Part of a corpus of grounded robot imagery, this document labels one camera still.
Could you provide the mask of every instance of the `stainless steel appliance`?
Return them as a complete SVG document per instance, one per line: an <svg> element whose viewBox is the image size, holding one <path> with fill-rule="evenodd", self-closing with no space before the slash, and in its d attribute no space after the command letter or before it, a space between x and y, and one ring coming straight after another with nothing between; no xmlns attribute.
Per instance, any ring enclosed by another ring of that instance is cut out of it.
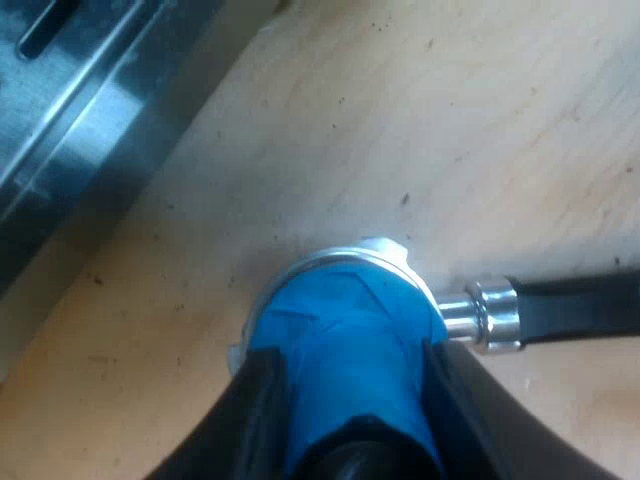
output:
<svg viewBox="0 0 640 480"><path fill-rule="evenodd" d="M0 379L273 9L0 1Z"/></svg>

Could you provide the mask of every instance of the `wood grain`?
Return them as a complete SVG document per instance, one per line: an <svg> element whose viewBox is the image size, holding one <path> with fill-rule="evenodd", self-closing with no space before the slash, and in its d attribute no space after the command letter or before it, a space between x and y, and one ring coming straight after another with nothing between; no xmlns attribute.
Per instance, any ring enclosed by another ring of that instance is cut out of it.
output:
<svg viewBox="0 0 640 480"><path fill-rule="evenodd" d="M0 472L142 476L224 388L258 292L318 247L392 236L436 287L640 266L638 76L630 0L288 5L12 372ZM639 346L483 362L634 477Z"/></svg>

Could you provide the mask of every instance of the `dark spot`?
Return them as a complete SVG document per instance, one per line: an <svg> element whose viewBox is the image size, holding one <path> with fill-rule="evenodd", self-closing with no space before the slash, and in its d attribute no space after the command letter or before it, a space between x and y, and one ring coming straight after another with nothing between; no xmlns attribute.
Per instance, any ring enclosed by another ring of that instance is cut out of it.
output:
<svg viewBox="0 0 640 480"><path fill-rule="evenodd" d="M111 360L111 358L107 357L106 355L89 355L87 357L87 360L89 360L92 363L105 364L105 363L109 363L109 360Z"/></svg>
<svg viewBox="0 0 640 480"><path fill-rule="evenodd" d="M280 0L276 4L276 8L273 10L274 15L279 15L287 10L292 4L292 0Z"/></svg>

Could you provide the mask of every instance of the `silver metal fitting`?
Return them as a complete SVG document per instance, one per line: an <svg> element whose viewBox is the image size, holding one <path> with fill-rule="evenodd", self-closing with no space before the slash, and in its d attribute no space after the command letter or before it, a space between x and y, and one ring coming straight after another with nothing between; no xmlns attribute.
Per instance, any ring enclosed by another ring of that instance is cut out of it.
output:
<svg viewBox="0 0 640 480"><path fill-rule="evenodd" d="M480 326L479 344L489 352L521 348L518 295L504 277L467 284L475 303Z"/></svg>

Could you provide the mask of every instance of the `wooden surface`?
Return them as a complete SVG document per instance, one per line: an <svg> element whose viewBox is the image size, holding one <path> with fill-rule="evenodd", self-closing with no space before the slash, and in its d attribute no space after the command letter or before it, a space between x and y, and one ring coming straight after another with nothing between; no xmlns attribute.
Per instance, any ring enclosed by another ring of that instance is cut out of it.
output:
<svg viewBox="0 0 640 480"><path fill-rule="evenodd" d="M392 236L436 287L640 266L639 76L632 0L288 5L12 372L0 474L143 475L225 387L257 293L318 247ZM633 478L639 348L483 361Z"/></svg>

